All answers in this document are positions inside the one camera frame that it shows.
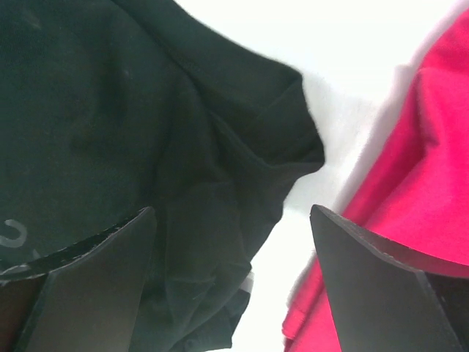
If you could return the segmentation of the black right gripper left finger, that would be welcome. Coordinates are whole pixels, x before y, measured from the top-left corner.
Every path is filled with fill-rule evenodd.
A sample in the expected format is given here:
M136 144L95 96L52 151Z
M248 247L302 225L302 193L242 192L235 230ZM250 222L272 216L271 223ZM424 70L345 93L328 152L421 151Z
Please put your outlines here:
M128 351L156 233L153 208L1 273L2 351Z

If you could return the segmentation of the black flower print t-shirt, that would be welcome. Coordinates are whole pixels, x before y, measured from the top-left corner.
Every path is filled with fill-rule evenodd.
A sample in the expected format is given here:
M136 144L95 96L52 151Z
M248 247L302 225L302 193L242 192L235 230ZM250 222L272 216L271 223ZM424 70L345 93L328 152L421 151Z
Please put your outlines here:
M154 208L132 351L230 348L253 257L324 161L301 74L173 1L1 3L1 268Z

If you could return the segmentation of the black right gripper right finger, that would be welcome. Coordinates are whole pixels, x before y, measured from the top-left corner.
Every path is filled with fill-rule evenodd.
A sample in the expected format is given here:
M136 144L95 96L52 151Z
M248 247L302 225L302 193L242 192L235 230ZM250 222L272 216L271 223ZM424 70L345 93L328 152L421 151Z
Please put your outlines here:
M321 205L314 244L343 351L468 350L468 267L370 232Z

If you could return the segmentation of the red t-shirt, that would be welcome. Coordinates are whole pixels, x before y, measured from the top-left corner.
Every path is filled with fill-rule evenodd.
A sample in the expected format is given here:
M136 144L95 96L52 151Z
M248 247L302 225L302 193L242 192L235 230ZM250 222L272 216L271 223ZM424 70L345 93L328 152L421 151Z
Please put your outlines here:
M398 122L341 215L468 267L468 14L427 51ZM287 351L343 351L317 256L283 324Z

